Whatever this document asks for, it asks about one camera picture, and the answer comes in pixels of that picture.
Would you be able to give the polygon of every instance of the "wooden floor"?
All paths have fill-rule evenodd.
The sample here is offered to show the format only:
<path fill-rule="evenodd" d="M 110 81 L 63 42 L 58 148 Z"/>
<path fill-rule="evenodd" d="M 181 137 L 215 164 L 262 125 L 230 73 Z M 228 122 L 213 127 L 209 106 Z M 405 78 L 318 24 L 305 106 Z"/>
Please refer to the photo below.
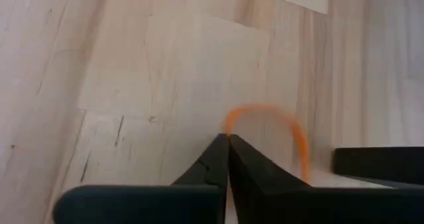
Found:
<path fill-rule="evenodd" d="M 2 222 L 50 223 L 79 185 L 170 184 L 245 103 L 299 117 L 313 186 L 374 187 L 331 152 L 424 145 L 424 0 L 287 1 L 0 0 Z M 235 132 L 299 175 L 275 117 Z"/>

